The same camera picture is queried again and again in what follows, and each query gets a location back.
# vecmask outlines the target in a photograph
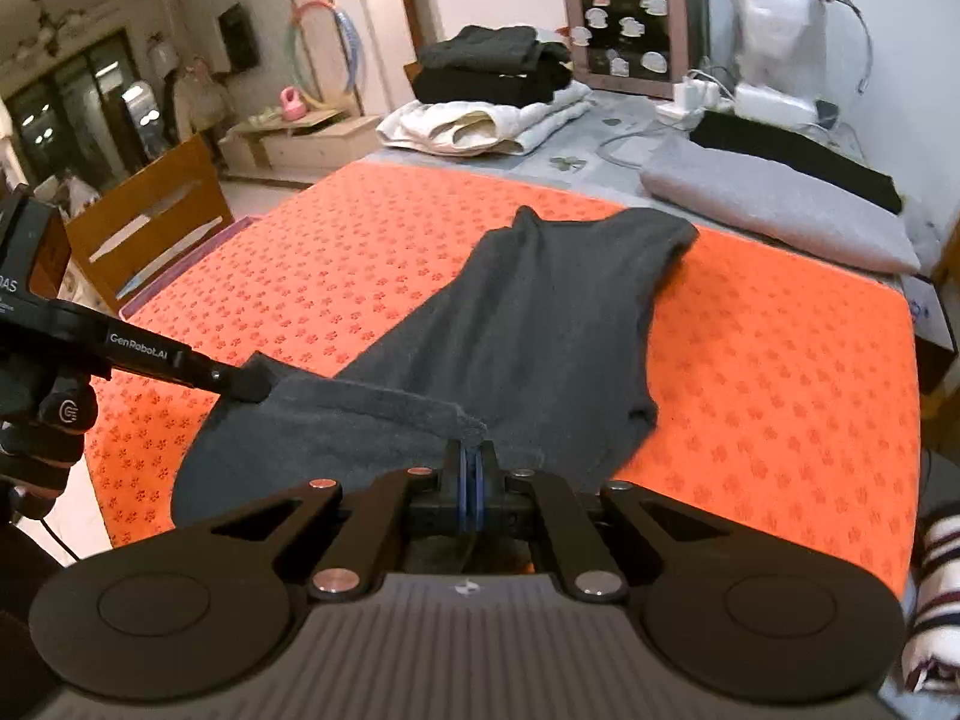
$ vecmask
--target white sticker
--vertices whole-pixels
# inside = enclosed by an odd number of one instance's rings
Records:
[[[628,79],[630,77],[630,62],[618,56],[610,63],[610,75]]]
[[[640,64],[651,73],[666,73],[666,57],[659,52],[646,52]]]
[[[640,23],[637,19],[627,16],[625,19],[620,19],[620,34],[624,37],[642,37],[643,33],[647,31],[647,26],[645,23]]]
[[[589,46],[593,33],[585,26],[575,26],[570,30],[570,37],[573,39],[573,45],[575,46]]]
[[[669,12],[669,6],[666,4],[666,0],[641,0],[640,7],[651,16],[666,16]]]
[[[607,28],[607,11],[603,8],[592,7],[584,13],[584,16],[587,17],[587,25],[591,29]]]

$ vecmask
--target chandelier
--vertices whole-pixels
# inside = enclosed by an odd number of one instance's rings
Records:
[[[59,53],[61,40],[80,33],[86,24],[83,10],[68,10],[59,19],[54,19],[43,0],[33,0],[40,6],[40,18],[37,20],[37,34],[32,40],[21,40],[13,58],[20,64],[26,64],[38,50],[44,50],[48,56]]]

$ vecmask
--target metal screw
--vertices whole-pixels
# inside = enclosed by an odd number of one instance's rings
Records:
[[[623,580],[609,571],[584,571],[573,581],[573,584],[587,595],[602,597],[618,592],[623,586]]]
[[[349,592],[360,584],[360,577],[348,568],[325,568],[313,576],[313,586],[331,594]]]

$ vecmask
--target orange tablecloth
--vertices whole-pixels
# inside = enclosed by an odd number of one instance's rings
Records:
[[[517,206],[590,220],[616,205],[450,170],[355,163],[275,209],[157,295],[136,324],[241,364],[334,375],[456,276]],[[709,229],[656,303],[659,427],[619,476],[832,553],[904,588],[919,399],[890,288]],[[171,527],[170,494],[215,396],[118,373],[88,442],[115,544]]]

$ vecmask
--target striped towel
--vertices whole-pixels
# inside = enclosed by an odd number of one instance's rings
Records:
[[[960,511],[923,537],[917,613],[901,660],[908,690],[960,693]]]

